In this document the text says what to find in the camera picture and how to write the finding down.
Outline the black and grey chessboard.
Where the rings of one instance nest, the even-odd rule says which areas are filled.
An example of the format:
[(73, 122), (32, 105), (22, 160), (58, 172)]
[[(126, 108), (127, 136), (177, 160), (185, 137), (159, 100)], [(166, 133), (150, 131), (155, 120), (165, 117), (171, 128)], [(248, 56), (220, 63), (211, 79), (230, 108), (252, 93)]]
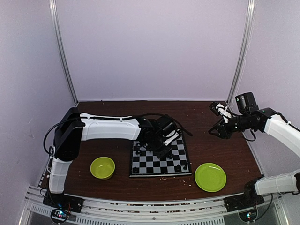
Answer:
[(191, 174), (191, 163), (183, 135), (171, 143), (171, 151), (167, 157), (161, 159), (147, 151), (139, 142), (133, 142), (129, 167), (130, 178), (175, 177)]

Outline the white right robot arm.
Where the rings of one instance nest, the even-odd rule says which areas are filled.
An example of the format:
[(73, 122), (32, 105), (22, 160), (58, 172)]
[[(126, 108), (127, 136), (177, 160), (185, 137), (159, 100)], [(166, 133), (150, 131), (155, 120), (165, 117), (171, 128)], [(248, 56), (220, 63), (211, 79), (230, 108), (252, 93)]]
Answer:
[[(210, 110), (221, 119), (209, 130), (209, 134), (221, 139), (230, 139), (234, 133), (249, 130), (251, 134), (257, 131), (264, 133), (300, 155), (300, 130), (284, 115), (272, 108), (259, 108), (252, 92), (246, 92), (235, 97), (238, 113), (231, 112), (222, 103), (212, 102)], [(255, 179), (245, 185), (245, 191), (240, 197), (240, 203), (250, 207), (258, 197), (271, 194), (300, 192), (299, 169), (280, 175), (265, 176)]]

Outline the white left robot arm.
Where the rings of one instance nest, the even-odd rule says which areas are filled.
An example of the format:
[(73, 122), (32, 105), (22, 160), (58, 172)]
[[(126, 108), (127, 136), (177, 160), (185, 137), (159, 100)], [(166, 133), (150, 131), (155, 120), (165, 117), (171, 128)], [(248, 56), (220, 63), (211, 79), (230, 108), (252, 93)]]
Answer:
[(70, 108), (63, 119), (46, 132), (44, 151), (50, 158), (45, 203), (63, 208), (72, 202), (64, 194), (65, 181), (72, 162), (78, 157), (82, 141), (93, 139), (126, 139), (138, 141), (159, 158), (167, 156), (171, 143), (182, 133), (192, 136), (168, 114), (146, 113), (129, 116), (101, 116)]

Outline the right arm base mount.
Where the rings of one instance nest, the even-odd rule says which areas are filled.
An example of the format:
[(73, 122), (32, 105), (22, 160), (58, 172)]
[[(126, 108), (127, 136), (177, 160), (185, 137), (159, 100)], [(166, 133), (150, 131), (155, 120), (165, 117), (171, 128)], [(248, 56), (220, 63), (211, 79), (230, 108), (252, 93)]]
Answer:
[(246, 208), (255, 207), (264, 203), (264, 197), (258, 195), (255, 190), (255, 183), (260, 179), (255, 178), (244, 185), (244, 192), (240, 195), (226, 197), (224, 199), (227, 212), (243, 210)]

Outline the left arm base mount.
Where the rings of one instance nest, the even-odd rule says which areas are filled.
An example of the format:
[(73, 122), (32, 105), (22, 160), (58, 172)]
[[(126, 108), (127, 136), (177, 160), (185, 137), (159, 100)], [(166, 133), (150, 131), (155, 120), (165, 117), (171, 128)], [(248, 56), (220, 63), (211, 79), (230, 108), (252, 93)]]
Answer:
[(80, 197), (62, 194), (52, 194), (48, 187), (40, 189), (43, 196), (43, 204), (52, 208), (61, 209), (67, 212), (80, 213), (82, 211), (83, 199)]

